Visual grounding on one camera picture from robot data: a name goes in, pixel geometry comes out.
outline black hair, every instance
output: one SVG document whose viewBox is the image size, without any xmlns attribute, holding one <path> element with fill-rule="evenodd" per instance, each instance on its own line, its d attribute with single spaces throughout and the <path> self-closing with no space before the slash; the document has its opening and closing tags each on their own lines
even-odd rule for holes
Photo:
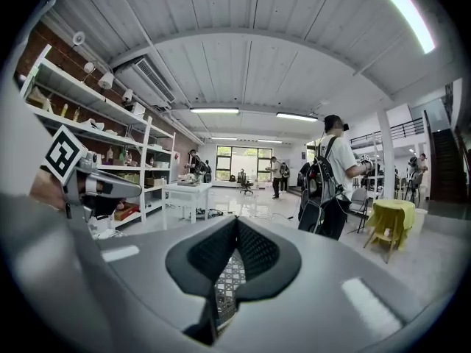
<svg viewBox="0 0 471 353">
<path fill-rule="evenodd" d="M 333 126 L 335 126 L 337 122 L 343 125 L 343 122 L 341 121 L 340 116 L 337 116 L 337 115 L 326 116 L 324 119 L 324 130 L 326 132 L 329 132 L 333 128 Z"/>
</svg>

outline yellow tablecloth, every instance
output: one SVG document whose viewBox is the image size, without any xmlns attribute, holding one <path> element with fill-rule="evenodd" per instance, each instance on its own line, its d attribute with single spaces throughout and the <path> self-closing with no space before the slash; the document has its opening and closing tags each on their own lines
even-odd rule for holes
<svg viewBox="0 0 471 353">
<path fill-rule="evenodd" d="M 394 239 L 399 239 L 399 249 L 403 249 L 407 232 L 414 225 L 415 205 L 406 200 L 375 200 L 373 214 L 365 226 L 374 227 L 376 233 L 383 234 L 394 230 Z"/>
</svg>

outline air conditioner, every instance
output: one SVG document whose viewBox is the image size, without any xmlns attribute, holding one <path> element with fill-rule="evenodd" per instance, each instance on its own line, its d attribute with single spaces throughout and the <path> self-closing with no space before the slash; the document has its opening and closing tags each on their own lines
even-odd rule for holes
<svg viewBox="0 0 471 353">
<path fill-rule="evenodd" d="M 169 102 L 175 100 L 170 85 L 146 57 L 120 65 L 114 74 L 148 104 L 170 110 Z"/>
</svg>

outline white shelving unit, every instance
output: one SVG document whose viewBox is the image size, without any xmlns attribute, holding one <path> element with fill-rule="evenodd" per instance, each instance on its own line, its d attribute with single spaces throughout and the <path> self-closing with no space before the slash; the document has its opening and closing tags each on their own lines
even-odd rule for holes
<svg viewBox="0 0 471 353">
<path fill-rule="evenodd" d="M 29 84 L 39 86 L 53 94 L 56 94 L 67 101 L 71 101 L 74 104 L 79 105 L 81 108 L 90 110 L 97 115 L 103 116 L 111 121 L 115 121 L 126 128 L 131 127 L 132 129 L 143 133 L 144 139 L 142 143 L 133 140 L 132 138 L 122 137 L 114 135 L 108 132 L 103 132 L 98 129 L 94 129 L 92 126 L 78 123 L 67 118 L 62 118 L 59 115 L 49 113 L 45 110 L 28 105 L 28 108 L 34 113 L 44 124 L 44 126 L 50 129 L 59 129 L 62 125 L 67 126 L 75 135 L 80 137 L 89 138 L 92 140 L 101 141 L 117 146 L 133 146 L 141 153 L 141 163 L 139 166 L 116 166 L 116 165 L 99 165 L 98 169 L 103 171 L 138 171 L 139 172 L 139 184 L 142 187 L 142 194 L 139 197 L 140 212 L 133 213 L 123 221 L 112 220 L 111 226 L 116 228 L 121 225 L 127 224 L 128 222 L 135 221 L 140 218 L 142 221 L 146 220 L 146 214 L 162 207 L 162 200 L 158 197 L 150 199 L 147 204 L 150 207 L 146 207 L 145 195 L 148 192 L 161 190 L 162 186 L 153 188 L 145 188 L 144 180 L 146 171 L 159 171 L 162 177 L 167 177 L 167 182 L 171 179 L 171 162 L 173 160 L 172 153 L 174 151 L 175 144 L 175 133 L 173 135 L 163 131 L 160 128 L 152 125 L 152 117 L 148 117 L 147 120 L 142 119 L 140 116 L 134 115 L 131 112 L 125 110 L 123 107 L 117 105 L 113 101 L 105 98 L 102 94 L 96 92 L 86 84 L 75 79 L 70 74 L 66 73 L 62 69 L 58 68 L 55 64 L 48 61 L 45 56 L 47 55 L 50 47 L 46 47 L 39 58 L 36 60 L 32 67 L 28 77 L 26 78 L 25 85 L 21 89 L 22 95 L 29 88 Z M 171 151 L 165 149 L 157 149 L 149 143 L 150 138 L 171 138 L 172 145 Z M 153 154 L 159 154 L 158 160 L 164 160 L 169 162 L 169 168 L 148 168 L 146 167 L 146 155 L 147 151 Z"/>
</svg>

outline brick wall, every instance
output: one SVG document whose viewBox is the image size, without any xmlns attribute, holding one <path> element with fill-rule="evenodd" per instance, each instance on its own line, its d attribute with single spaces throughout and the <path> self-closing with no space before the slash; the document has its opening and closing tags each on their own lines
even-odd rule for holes
<svg viewBox="0 0 471 353">
<path fill-rule="evenodd" d="M 49 53 L 46 55 L 46 59 L 50 62 L 58 65 L 60 64 L 61 68 L 75 77 L 76 79 L 84 79 L 87 74 L 83 70 L 83 66 L 86 64 L 87 60 L 80 56 L 75 51 L 71 50 L 71 47 L 60 39 L 53 31 L 50 30 L 46 25 L 40 22 L 31 32 L 29 36 L 29 41 L 24 50 L 24 53 L 21 56 L 21 59 L 18 62 L 16 71 L 24 76 L 27 76 L 29 70 L 35 63 L 36 59 L 43 51 L 44 47 L 50 44 L 52 46 Z M 87 77 L 85 84 L 94 90 L 101 92 L 100 87 L 98 86 L 98 81 L 103 76 L 103 73 L 98 69 L 93 71 L 93 73 Z M 49 96 L 47 90 L 42 90 L 45 96 Z M 116 104 L 122 105 L 122 96 L 124 90 L 120 88 L 116 83 L 113 83 L 113 88 L 109 90 L 104 90 L 103 95 L 109 100 L 115 102 Z M 66 118 L 72 119 L 74 116 L 75 109 L 77 106 L 67 101 L 59 96 L 53 95 L 51 98 L 52 108 L 56 114 L 60 114 L 62 111 L 63 105 L 68 104 L 67 113 L 65 114 Z M 196 148 L 197 145 L 191 141 L 189 138 L 176 131 L 174 127 L 170 124 L 167 124 L 165 121 L 160 119 L 152 112 L 146 112 L 146 117 L 148 115 L 152 116 L 152 124 L 170 134 L 176 132 L 174 150 L 178 151 L 181 155 L 180 159 L 180 174 L 185 173 L 184 165 L 188 158 L 188 152 Z M 126 127 L 111 121 L 109 119 L 103 118 L 100 115 L 97 115 L 93 111 L 86 110 L 84 108 L 80 109 L 80 115 L 78 122 L 87 121 L 89 118 L 94 118 L 96 121 L 105 123 L 105 129 L 112 129 L 116 131 L 119 135 L 124 135 Z M 140 132 L 133 131 L 132 136 L 137 141 L 142 141 L 142 134 Z M 87 146 L 90 150 L 96 151 L 100 154 L 106 154 L 106 151 L 110 148 L 109 144 L 101 143 L 99 141 L 79 138 L 80 141 Z M 164 149 L 171 150 L 171 140 L 170 139 L 159 139 L 159 145 Z M 122 147 L 112 146 L 114 157 L 118 158 L 119 152 L 122 150 Z M 139 153 L 136 150 L 132 150 L 132 159 L 140 161 Z"/>
</svg>

